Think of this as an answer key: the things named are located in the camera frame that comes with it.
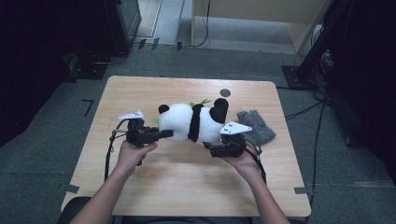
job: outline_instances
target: wooden table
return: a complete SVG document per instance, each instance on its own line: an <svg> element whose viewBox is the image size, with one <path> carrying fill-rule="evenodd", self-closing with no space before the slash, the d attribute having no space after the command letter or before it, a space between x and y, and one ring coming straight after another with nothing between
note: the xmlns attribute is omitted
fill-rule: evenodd
<svg viewBox="0 0 396 224"><path fill-rule="evenodd" d="M257 109L276 132L276 138L262 146L268 187L286 216L308 216L307 195L295 193L304 182L274 83L167 77L108 80L70 183L80 189L66 192L62 209L74 197L92 196L103 184L108 138L120 122L119 115L141 110L145 126L156 127L151 119L159 117L159 105L209 99L207 106L212 107L222 89L231 92L226 98L230 104L226 122L237 121L239 111ZM110 172L123 139L115 141ZM232 166L190 140L161 139L125 184L113 215L255 217L259 213L248 184Z"/></svg>
<svg viewBox="0 0 396 224"><path fill-rule="evenodd" d="M192 45L194 45L195 33L194 18L206 17L208 1L193 0ZM285 22L295 51L301 52L317 24L321 23L331 2L331 0L213 0L210 2L209 17Z"/></svg>

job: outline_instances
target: human hand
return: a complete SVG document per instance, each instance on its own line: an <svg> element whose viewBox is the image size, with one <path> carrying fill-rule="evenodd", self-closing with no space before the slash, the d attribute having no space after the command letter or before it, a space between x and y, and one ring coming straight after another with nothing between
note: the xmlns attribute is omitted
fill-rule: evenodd
<svg viewBox="0 0 396 224"><path fill-rule="evenodd" d="M247 149L253 154L257 153L253 147L247 146ZM247 182L249 182L251 178L261 176L259 166L246 151L244 151L238 158L224 157L222 159L233 166L236 172L246 179Z"/></svg>
<svg viewBox="0 0 396 224"><path fill-rule="evenodd" d="M124 140L120 147L119 160L117 161L115 169L122 171L127 176L132 175L136 165L145 159L147 154L157 148L157 146L157 143L153 143L145 147L137 148Z"/></svg>

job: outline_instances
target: panda plush toy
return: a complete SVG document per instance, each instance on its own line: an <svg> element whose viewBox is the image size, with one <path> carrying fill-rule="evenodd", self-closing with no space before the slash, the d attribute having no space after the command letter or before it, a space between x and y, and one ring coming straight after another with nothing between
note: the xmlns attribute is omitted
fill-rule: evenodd
<svg viewBox="0 0 396 224"><path fill-rule="evenodd" d="M174 135L168 137L170 140L190 139L201 146L203 142L218 145L221 138L219 130L224 127L227 111L228 102L222 98L217 99L211 108L203 104L160 105L158 129L173 130Z"/></svg>

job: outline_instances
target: gray carpet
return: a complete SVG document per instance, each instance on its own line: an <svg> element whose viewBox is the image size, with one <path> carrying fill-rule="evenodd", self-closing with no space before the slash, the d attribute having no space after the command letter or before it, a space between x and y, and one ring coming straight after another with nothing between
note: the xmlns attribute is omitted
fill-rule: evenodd
<svg viewBox="0 0 396 224"><path fill-rule="evenodd" d="M286 86L281 65L304 56L219 49L150 46L111 64L103 80L63 83L30 127L0 148L0 223L55 223L79 153L110 76L198 77L273 81ZM312 91L278 90L284 114L317 102ZM88 102L94 100L87 116ZM312 193L315 135L320 106L288 121L308 191ZM309 223L394 223L396 190L382 161L365 148L345 145L331 105L323 111L318 139L317 182Z"/></svg>

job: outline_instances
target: forearm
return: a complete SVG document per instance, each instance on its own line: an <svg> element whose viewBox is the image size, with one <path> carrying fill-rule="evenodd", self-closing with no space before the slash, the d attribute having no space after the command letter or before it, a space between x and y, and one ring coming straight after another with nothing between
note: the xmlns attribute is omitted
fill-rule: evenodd
<svg viewBox="0 0 396 224"><path fill-rule="evenodd" d="M108 223L128 175L114 170L71 223Z"/></svg>
<svg viewBox="0 0 396 224"><path fill-rule="evenodd" d="M260 174L253 175L246 180L256 200L262 223L289 223L270 190L262 181Z"/></svg>

